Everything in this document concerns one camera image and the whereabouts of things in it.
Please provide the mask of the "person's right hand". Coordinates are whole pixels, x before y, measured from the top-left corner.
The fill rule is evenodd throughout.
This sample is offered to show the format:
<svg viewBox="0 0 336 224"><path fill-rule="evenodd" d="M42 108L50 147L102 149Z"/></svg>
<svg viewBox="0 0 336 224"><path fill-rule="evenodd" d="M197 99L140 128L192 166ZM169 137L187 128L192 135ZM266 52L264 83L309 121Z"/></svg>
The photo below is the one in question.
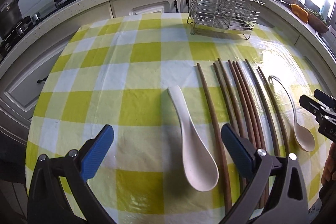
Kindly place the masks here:
<svg viewBox="0 0 336 224"><path fill-rule="evenodd" d="M336 174L335 174L335 161L336 161L336 145L333 142L329 149L329 154L327 156L327 159L325 161L325 166L323 168L323 173L321 177L321 184L324 186L327 182L330 180L335 181L336 180Z"/></svg>

